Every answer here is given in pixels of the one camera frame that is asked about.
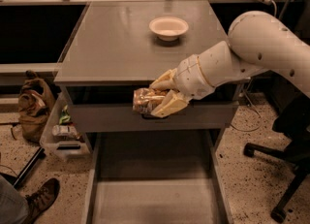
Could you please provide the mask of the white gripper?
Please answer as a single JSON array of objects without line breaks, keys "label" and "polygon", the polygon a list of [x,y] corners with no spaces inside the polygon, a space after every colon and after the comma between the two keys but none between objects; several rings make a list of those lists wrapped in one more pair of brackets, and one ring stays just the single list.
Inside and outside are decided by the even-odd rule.
[{"label": "white gripper", "polygon": [[189,104],[189,98],[200,100],[215,91],[205,78],[199,57],[195,54],[182,60],[176,70],[165,71],[149,87],[157,90],[177,88],[180,91],[170,90],[162,103],[151,112],[153,116],[160,118],[185,109]]}]

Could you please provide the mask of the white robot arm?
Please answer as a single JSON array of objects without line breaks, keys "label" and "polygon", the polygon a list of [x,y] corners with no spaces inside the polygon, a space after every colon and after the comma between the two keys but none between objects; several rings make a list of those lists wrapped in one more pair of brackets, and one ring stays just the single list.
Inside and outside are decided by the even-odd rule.
[{"label": "white robot arm", "polygon": [[310,96],[310,46],[276,17],[259,11],[238,16],[229,39],[193,54],[150,84],[168,94],[151,114],[166,117],[227,82],[271,70]]}]

